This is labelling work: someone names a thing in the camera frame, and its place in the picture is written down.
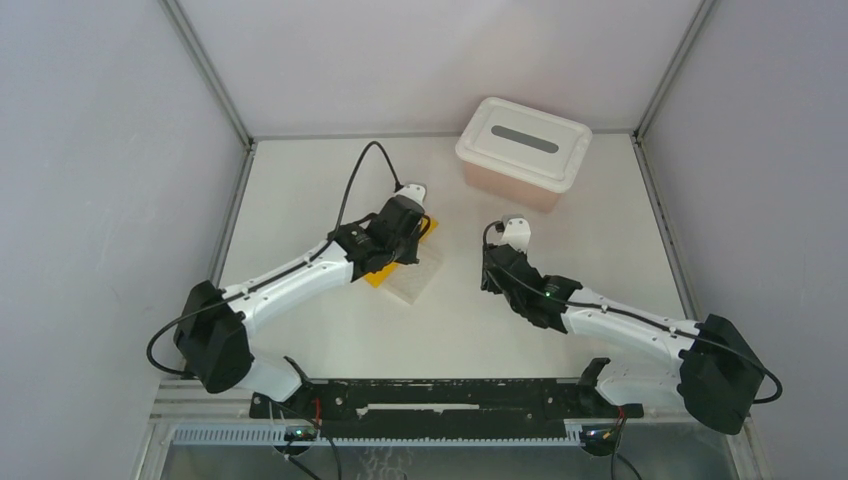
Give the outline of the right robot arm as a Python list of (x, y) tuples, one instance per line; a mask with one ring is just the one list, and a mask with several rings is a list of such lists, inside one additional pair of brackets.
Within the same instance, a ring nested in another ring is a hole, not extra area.
[(605, 359), (579, 388), (592, 416), (614, 406), (683, 408), (704, 426), (738, 434), (767, 378), (766, 368), (728, 319), (676, 320), (630, 308), (558, 275), (541, 275), (506, 244), (482, 248), (482, 289), (503, 295), (537, 328), (597, 338), (639, 352), (659, 367), (639, 370)]

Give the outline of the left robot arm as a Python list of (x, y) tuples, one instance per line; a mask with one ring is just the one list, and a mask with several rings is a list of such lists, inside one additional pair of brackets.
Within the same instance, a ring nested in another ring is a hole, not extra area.
[(376, 214), (339, 226), (325, 243), (253, 279), (219, 289), (195, 285), (173, 341), (210, 394), (231, 389), (259, 393), (290, 417), (311, 407), (311, 388), (290, 360), (264, 359), (252, 341), (269, 321), (309, 298), (353, 283), (392, 263), (417, 263), (426, 228), (426, 188), (402, 186)]

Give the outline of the pink plastic bin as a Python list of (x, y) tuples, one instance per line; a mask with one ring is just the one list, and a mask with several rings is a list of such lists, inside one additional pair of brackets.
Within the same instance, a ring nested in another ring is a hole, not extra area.
[(543, 213), (551, 212), (563, 197), (563, 193), (549, 191), (472, 163), (463, 163), (463, 174), (466, 184), (471, 187)]

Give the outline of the white plastic bin lid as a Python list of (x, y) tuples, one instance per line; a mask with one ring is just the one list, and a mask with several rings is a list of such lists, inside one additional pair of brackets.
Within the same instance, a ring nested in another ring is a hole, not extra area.
[(472, 115), (455, 151), (470, 165), (563, 194), (592, 138), (582, 123), (489, 97)]

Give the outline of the yellow test tube rack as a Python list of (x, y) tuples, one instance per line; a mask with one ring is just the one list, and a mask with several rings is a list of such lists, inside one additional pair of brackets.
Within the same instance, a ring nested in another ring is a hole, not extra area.
[(426, 240), (432, 235), (432, 232), (437, 229), (439, 222), (428, 215), (424, 216), (420, 228), (420, 238), (418, 245), (418, 262), (416, 264), (401, 264), (393, 262), (376, 273), (369, 273), (365, 276), (366, 282), (373, 288), (378, 288), (381, 285), (388, 286), (388, 279), (393, 273), (396, 273), (397, 281), (393, 283), (393, 287), (399, 287), (400, 282), (406, 279), (406, 275), (411, 276), (412, 271), (416, 274), (431, 277), (432, 273), (438, 268), (440, 261), (437, 252), (430, 249), (426, 244)]

